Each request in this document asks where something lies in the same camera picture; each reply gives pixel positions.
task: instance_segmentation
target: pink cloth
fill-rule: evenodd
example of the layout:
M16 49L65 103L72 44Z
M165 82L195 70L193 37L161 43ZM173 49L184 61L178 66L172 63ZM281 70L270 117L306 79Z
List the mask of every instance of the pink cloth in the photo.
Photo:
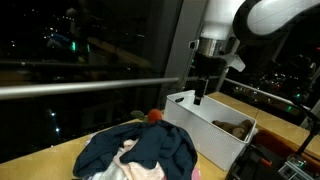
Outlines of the pink cloth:
M200 180L201 178L200 170L198 168L194 168L192 171L192 180Z
M122 164L120 157L127 151L130 151L132 147L138 142L138 140L127 140L123 143L124 148L120 148L120 153L114 156L113 161L116 163L127 176L128 180L159 180L163 179L164 172L157 162L154 169L147 169L141 166L139 163L130 162L128 164Z

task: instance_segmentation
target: white cloth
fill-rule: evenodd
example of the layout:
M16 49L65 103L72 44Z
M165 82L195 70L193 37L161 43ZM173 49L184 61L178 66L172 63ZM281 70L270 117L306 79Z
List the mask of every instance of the white cloth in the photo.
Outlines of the white cloth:
M141 166L139 163L130 162L128 164L122 164L120 157L127 151L130 151L138 140L127 140L123 143L124 148L119 148L121 151L114 156L113 161L123 170L128 180L162 180L165 176L159 162L157 162L154 169L147 169Z

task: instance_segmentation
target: white plastic bin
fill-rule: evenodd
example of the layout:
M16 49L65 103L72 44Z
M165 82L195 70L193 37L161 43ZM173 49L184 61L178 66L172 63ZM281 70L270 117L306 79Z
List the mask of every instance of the white plastic bin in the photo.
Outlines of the white plastic bin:
M184 128L197 151L227 171L252 138L256 120L207 96L200 106L194 105L194 92L167 96L164 119ZM253 123L253 127L244 141L212 124L213 120L218 120L239 125L246 119Z

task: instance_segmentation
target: wooden counter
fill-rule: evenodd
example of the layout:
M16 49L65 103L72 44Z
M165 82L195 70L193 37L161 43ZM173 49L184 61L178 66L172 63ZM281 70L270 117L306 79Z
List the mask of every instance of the wooden counter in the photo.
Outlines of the wooden counter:
M222 93L209 95L230 107L247 114L257 120L258 127L270 130L297 146L300 145L308 131L292 125L284 120L263 112L257 108L240 102ZM3 164L0 164L0 179L4 180L70 180L73 165L84 148L88 136L84 136ZM317 136L307 148L308 152L320 157L320 138ZM222 180L227 172L222 171L208 159L198 153L196 167L200 169L202 180Z

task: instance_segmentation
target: glass window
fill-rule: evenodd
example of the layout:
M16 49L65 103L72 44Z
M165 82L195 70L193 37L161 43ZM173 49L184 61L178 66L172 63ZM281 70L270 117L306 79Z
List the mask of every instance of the glass window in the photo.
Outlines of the glass window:
M182 0L6 1L0 86L161 78ZM0 101L0 162L133 119L161 85Z

